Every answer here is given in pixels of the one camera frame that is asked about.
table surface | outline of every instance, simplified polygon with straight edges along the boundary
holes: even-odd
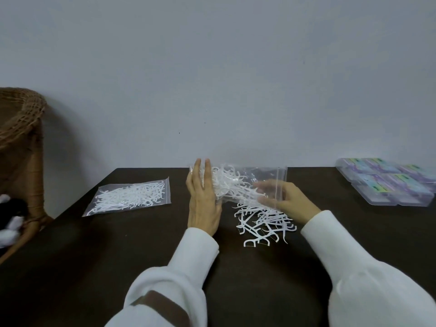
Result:
[[[0,316],[8,326],[102,326],[133,280],[166,265],[186,229],[187,169],[117,169],[0,266]],[[172,204],[82,218],[98,186],[170,177]],[[335,168],[290,168],[294,182],[330,209],[376,259],[436,297],[436,204],[371,206]],[[327,326],[330,278],[300,231],[244,248],[224,204],[220,254],[204,284],[210,326]]]

pile of floss picks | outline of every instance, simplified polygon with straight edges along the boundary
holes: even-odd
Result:
[[[200,174],[204,179],[204,168],[201,168]],[[286,214],[260,204],[257,198],[264,194],[257,192],[248,182],[248,177],[241,175],[233,166],[213,167],[212,182],[217,200],[223,198],[224,201],[238,203],[235,217],[239,220],[239,233],[244,234],[247,231],[255,236],[254,239],[244,241],[244,247],[249,243],[253,247],[258,243],[270,245],[269,237],[278,242],[278,233],[286,242],[286,231],[297,230],[293,220]]]
[[[169,188],[169,179],[102,186],[83,216],[171,203]]]

white wall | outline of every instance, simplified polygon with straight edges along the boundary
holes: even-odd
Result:
[[[47,97],[47,210],[117,167],[436,165],[436,0],[1,0]]]

white sweater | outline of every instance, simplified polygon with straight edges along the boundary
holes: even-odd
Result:
[[[434,327],[433,298],[398,269],[368,254],[330,211],[313,217],[301,234],[326,268],[333,284],[331,327]],[[107,327],[172,327],[146,305],[131,303],[154,290],[178,304],[191,326],[207,326],[203,282],[218,255],[218,244],[204,231],[188,228],[168,266],[142,272],[130,287],[124,308]]]

brown stripe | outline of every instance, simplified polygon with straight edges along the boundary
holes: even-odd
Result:
[[[152,308],[174,327],[189,327],[191,325],[186,311],[177,303],[157,291],[150,290],[131,305],[136,306],[138,304]]]

